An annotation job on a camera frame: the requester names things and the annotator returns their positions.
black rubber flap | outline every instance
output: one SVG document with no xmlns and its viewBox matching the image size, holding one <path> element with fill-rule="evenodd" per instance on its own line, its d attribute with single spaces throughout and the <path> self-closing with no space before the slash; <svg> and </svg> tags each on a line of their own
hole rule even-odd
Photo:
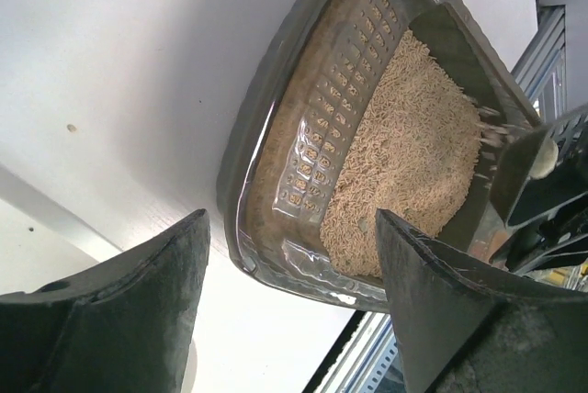
<svg viewBox="0 0 588 393">
<path fill-rule="evenodd" d="M 179 391 L 209 243 L 200 210 L 87 271 L 0 297 L 0 389 Z"/>
<path fill-rule="evenodd" d="M 588 294 L 492 268 L 389 211 L 377 228 L 407 391 L 583 391 Z"/>
</svg>

plastic container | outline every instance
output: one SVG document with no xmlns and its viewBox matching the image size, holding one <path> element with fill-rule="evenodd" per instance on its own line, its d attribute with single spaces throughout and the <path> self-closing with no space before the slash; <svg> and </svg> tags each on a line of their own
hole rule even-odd
<svg viewBox="0 0 588 393">
<path fill-rule="evenodd" d="M 386 311 L 381 282 L 336 272 L 319 238 L 337 177 L 380 76 L 410 28 L 447 74 L 518 128 L 539 119 L 461 0 L 298 0 L 261 61 L 224 154 L 219 206 L 233 262 L 258 281 L 323 302 Z M 484 146 L 469 196 L 439 239 L 486 233 Z"/>
</svg>

white surface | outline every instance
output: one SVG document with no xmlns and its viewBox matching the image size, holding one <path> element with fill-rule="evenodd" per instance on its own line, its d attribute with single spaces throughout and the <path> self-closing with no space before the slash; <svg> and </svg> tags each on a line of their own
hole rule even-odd
<svg viewBox="0 0 588 393">
<path fill-rule="evenodd" d="M 96 264 L 89 255 L 2 200 L 0 238 L 0 295 L 34 292 Z"/>
<path fill-rule="evenodd" d="M 464 1 L 512 67 L 537 27 L 534 0 Z M 224 250 L 222 151 L 293 2 L 0 0 L 0 162 L 120 248 L 206 208 Z M 349 316 L 258 285 L 214 253 L 198 391 L 299 392 Z"/>
<path fill-rule="evenodd" d="M 93 230 L 72 212 L 58 205 L 0 163 L 0 196 L 3 201 L 42 224 L 59 232 L 70 244 L 99 262 L 120 253 L 120 248 Z"/>
</svg>

uncooked rice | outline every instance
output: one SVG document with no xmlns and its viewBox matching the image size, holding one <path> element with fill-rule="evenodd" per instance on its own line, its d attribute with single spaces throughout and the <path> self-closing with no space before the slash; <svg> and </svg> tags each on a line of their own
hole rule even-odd
<svg viewBox="0 0 588 393">
<path fill-rule="evenodd" d="M 407 31 L 367 105 L 322 221 L 333 267 L 381 276 L 377 208 L 435 237 L 468 194 L 480 123 L 476 107 Z"/>
</svg>

dark spot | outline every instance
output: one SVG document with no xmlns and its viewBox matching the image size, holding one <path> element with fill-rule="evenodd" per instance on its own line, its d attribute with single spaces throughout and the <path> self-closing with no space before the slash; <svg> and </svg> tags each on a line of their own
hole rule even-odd
<svg viewBox="0 0 588 393">
<path fill-rule="evenodd" d="M 357 226 L 359 227 L 359 230 L 361 230 L 362 233 L 364 233 L 364 234 L 368 233 L 369 225 L 368 225 L 368 220 L 365 217 L 361 217 L 357 221 Z"/>
<path fill-rule="evenodd" d="M 69 287 L 69 286 L 70 286 L 70 284 L 64 280 L 53 281 L 52 283 L 49 283 L 48 285 L 43 286 L 41 289 L 38 290 L 38 292 L 53 292 L 54 290 L 65 289 L 66 287 Z"/>
</svg>

